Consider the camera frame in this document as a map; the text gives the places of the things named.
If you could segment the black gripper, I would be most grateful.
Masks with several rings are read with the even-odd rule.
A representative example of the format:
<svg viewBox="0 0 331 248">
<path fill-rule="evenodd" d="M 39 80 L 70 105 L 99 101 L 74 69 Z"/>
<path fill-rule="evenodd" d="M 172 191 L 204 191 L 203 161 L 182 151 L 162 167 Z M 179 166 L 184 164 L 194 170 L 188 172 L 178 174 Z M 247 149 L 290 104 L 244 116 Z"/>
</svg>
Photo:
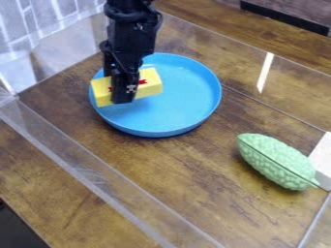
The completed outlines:
<svg viewBox="0 0 331 248">
<path fill-rule="evenodd" d="M 103 51 L 103 75 L 111 77 L 111 101 L 127 104 L 135 100 L 143 58 L 154 54 L 156 33 L 163 14 L 154 0 L 106 0 L 103 13 L 108 18 Z"/>
</svg>

